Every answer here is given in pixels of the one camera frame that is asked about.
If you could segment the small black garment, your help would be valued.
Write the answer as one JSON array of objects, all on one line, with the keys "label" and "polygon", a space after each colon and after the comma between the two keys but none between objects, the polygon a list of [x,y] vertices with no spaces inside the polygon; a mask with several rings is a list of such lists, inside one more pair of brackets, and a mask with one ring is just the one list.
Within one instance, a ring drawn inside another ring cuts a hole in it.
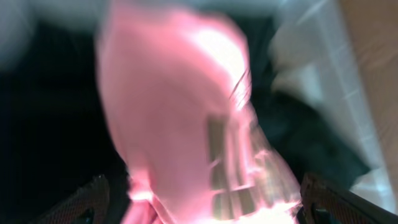
[{"label": "small black garment", "polygon": [[104,122],[93,36],[40,22],[1,74],[1,222],[29,223],[98,175],[110,188],[105,222],[119,223],[126,172]]}]

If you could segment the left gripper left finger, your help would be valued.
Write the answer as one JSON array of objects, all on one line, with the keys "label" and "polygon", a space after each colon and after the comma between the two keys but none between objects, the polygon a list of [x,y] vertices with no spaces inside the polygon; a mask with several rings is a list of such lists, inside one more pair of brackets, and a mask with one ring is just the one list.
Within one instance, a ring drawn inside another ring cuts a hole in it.
[{"label": "left gripper left finger", "polygon": [[109,206],[109,184],[104,175],[96,176],[67,199],[29,223],[34,224],[102,224]]}]

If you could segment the navy blue garment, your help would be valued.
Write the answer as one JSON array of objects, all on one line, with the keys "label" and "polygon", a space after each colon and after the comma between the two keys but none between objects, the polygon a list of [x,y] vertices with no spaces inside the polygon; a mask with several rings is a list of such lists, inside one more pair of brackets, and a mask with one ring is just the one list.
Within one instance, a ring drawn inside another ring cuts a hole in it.
[{"label": "navy blue garment", "polygon": [[272,90],[277,73],[269,57],[276,33],[269,16],[231,16],[246,36],[251,71],[250,101],[270,145],[283,157],[298,182],[307,172],[350,189],[371,168],[339,137],[319,112],[296,97]]}]

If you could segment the pink printed shirt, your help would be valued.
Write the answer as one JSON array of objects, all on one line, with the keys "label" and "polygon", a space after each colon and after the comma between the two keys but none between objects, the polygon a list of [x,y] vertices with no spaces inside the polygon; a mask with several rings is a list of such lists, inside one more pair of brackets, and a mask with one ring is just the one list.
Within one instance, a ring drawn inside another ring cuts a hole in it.
[{"label": "pink printed shirt", "polygon": [[246,38],[221,14],[111,1],[96,46],[128,173],[123,223],[296,223],[299,185],[250,103]]}]

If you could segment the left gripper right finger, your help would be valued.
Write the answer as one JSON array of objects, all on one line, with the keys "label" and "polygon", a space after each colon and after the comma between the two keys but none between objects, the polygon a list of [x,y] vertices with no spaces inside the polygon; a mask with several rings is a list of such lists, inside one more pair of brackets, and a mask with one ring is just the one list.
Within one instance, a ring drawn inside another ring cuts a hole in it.
[{"label": "left gripper right finger", "polygon": [[304,175],[300,193],[300,223],[397,224],[397,215],[312,173]]}]

